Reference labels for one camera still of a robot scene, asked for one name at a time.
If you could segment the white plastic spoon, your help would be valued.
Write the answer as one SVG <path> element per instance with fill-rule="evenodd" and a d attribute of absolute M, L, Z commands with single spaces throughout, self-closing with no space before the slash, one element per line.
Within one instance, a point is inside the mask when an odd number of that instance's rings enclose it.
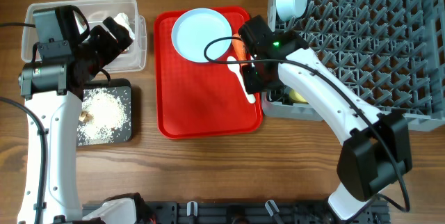
<path fill-rule="evenodd" d="M 245 95 L 245 98 L 247 99 L 247 101 L 250 104 L 254 104 L 256 102 L 256 97 L 254 95 L 251 95 L 251 94 L 247 93 L 247 91 L 245 89 L 245 84 L 244 84 L 244 81 L 243 81 L 243 77 L 241 75 L 240 65 L 238 63 L 235 63 L 235 64 L 228 64 L 227 66 L 228 66 L 229 70 L 236 75 L 236 77 L 237 77 L 237 79 L 238 79 L 238 81 L 239 81 L 239 83 L 241 85 L 242 91 L 244 92 L 244 95 Z"/>

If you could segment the white tissue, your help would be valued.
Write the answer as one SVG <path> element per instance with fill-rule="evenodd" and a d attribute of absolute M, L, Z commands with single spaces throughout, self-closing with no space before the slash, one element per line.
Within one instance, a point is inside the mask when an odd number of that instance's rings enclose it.
<path fill-rule="evenodd" d="M 123 26 L 126 30 L 129 32 L 129 36 L 132 40 L 135 40 L 135 34 L 134 30 L 131 27 L 129 17 L 126 13 L 119 13 L 114 18 L 116 23 L 118 23 L 120 26 Z"/>

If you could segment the orange carrot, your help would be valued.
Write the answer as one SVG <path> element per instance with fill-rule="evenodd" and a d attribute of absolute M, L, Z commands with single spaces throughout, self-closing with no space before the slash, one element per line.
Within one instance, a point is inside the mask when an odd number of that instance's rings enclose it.
<path fill-rule="evenodd" d="M 232 46 L 234 51 L 236 52 L 236 59 L 238 61 L 246 61 L 247 60 L 247 51 L 245 50 L 245 45 L 239 34 L 235 33 L 233 35 L 234 39 L 232 39 Z"/>

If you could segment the yellow plastic cup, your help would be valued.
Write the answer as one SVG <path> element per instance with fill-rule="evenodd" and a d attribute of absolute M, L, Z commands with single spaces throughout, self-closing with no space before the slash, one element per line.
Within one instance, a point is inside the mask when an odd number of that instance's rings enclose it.
<path fill-rule="evenodd" d="M 294 103 L 307 104 L 307 100 L 295 90 L 289 92 L 289 99 Z"/>

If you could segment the light blue plate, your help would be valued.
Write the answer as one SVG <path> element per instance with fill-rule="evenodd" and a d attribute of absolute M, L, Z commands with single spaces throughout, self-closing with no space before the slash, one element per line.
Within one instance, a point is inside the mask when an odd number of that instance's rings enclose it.
<path fill-rule="evenodd" d="M 232 37 L 228 20 L 209 8 L 196 8 L 185 12 L 174 23 L 171 38 L 176 52 L 194 63 L 208 63 L 205 47 L 219 38 Z"/>

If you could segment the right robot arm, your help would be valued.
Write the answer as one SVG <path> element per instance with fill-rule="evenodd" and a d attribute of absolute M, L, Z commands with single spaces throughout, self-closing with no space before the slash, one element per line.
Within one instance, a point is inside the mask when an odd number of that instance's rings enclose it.
<path fill-rule="evenodd" d="M 375 199 L 391 202 L 382 190 L 398 182 L 401 211 L 410 210 L 403 175 L 412 169 L 407 120 L 384 114 L 359 98 L 320 62 L 295 31 L 277 33 L 257 15 L 238 34 L 251 59 L 243 67 L 246 90 L 263 92 L 287 86 L 296 90 L 328 123 L 339 139 L 340 185 L 327 199 L 326 223 L 349 223 Z"/>

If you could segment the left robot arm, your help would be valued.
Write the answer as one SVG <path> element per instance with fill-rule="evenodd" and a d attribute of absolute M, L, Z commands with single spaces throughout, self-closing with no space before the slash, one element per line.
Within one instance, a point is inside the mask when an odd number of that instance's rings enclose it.
<path fill-rule="evenodd" d="M 28 117 L 26 184 L 18 223 L 151 223 L 138 193 L 107 198 L 84 215 L 76 186 L 77 127 L 84 88 L 132 43 L 113 18 L 78 28 L 83 13 L 66 5 L 37 10 L 38 41 L 19 75 Z"/>

